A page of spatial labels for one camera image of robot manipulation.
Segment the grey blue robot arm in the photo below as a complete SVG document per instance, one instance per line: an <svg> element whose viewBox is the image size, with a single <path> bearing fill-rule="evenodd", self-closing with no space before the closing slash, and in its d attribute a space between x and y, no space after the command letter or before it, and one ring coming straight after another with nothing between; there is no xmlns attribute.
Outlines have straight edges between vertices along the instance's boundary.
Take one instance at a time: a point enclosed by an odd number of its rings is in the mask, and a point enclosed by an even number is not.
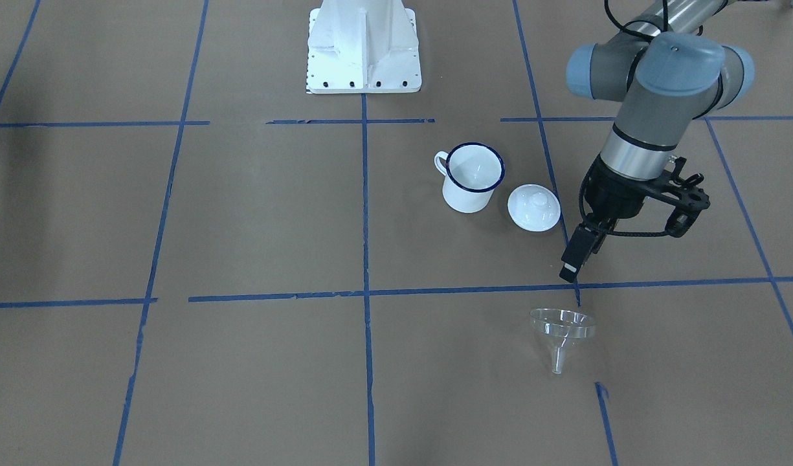
<svg viewBox="0 0 793 466"><path fill-rule="evenodd" d="M637 216L647 199L668 204L671 215L654 237L681 237L709 208L701 174L681 177L675 155L690 123L745 95L755 79L752 57L739 47L705 38L705 21L728 1L656 1L627 23L609 4L618 32L609 41L582 45L566 66L574 95L621 104L609 135L579 189L580 224L562 255L560 277L574 282L609 236Z"/></svg>

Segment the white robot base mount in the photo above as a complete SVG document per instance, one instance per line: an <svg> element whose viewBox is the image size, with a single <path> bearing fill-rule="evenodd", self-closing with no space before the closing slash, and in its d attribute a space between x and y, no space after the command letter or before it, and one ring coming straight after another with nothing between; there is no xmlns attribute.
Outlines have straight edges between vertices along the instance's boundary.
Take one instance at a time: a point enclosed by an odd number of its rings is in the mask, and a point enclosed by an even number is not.
<svg viewBox="0 0 793 466"><path fill-rule="evenodd" d="M402 1L323 1L308 17L310 94L416 93L423 85L415 11Z"/></svg>

